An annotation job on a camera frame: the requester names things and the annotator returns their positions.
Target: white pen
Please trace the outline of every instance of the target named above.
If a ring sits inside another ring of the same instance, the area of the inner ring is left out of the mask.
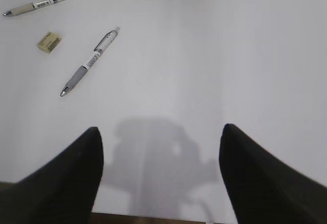
[[[112,30],[111,32],[106,34],[106,36],[104,36],[104,38],[94,49],[91,60],[87,64],[77,69],[75,74],[62,89],[60,96],[64,96],[68,94],[78,84],[78,82],[84,77],[84,75],[86,75],[87,71],[89,71],[89,69],[93,66],[93,64],[95,64],[95,62],[101,57],[103,52],[110,46],[113,40],[117,37],[119,30],[120,28],[116,28],[115,30]]]
[[[50,6],[50,5],[53,5],[58,2],[62,2],[62,1],[65,1],[65,0],[43,0],[43,1],[40,1],[37,3],[29,3],[27,5],[17,7],[10,11],[7,11],[5,14],[3,14],[3,16],[18,16],[20,14],[34,11],[34,10],[40,9],[42,7]]]

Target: white surface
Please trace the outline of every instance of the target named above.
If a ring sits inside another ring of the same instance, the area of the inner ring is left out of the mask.
[[[20,180],[98,126],[96,211],[236,223],[218,166],[232,122],[327,185],[326,2],[68,0],[1,18],[0,180]],[[110,48],[59,97],[116,26]],[[48,31],[63,37],[50,55],[35,45]]]

